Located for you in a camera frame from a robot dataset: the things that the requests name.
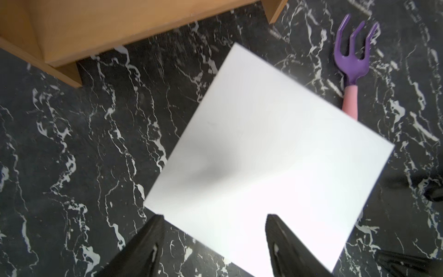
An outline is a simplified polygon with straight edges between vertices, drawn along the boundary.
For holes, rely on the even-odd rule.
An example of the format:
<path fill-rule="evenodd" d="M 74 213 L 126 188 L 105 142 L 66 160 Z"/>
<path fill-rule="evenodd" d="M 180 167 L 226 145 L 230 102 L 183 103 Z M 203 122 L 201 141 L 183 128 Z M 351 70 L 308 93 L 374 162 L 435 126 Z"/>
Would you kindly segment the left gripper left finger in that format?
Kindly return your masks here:
<path fill-rule="evenodd" d="M 153 216 L 97 276 L 156 277 L 165 233 L 164 216 Z"/>

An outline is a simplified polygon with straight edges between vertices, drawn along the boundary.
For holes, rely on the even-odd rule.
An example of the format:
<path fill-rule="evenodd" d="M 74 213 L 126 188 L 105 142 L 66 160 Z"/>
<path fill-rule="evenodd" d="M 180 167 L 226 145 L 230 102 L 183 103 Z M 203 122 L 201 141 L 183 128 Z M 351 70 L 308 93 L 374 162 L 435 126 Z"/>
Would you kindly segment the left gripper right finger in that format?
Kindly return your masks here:
<path fill-rule="evenodd" d="M 332 276 L 276 214 L 267 215 L 265 232 L 274 276 Z"/>

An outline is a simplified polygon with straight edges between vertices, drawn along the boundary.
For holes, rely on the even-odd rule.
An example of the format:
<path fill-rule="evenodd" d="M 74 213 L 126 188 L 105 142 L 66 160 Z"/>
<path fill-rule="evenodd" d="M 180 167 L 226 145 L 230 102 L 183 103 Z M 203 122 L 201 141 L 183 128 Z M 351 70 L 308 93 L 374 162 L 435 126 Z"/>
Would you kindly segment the white mini drawer cabinet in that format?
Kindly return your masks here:
<path fill-rule="evenodd" d="M 333 271 L 393 148 L 236 44 L 144 204 L 255 277 L 278 215 Z"/>

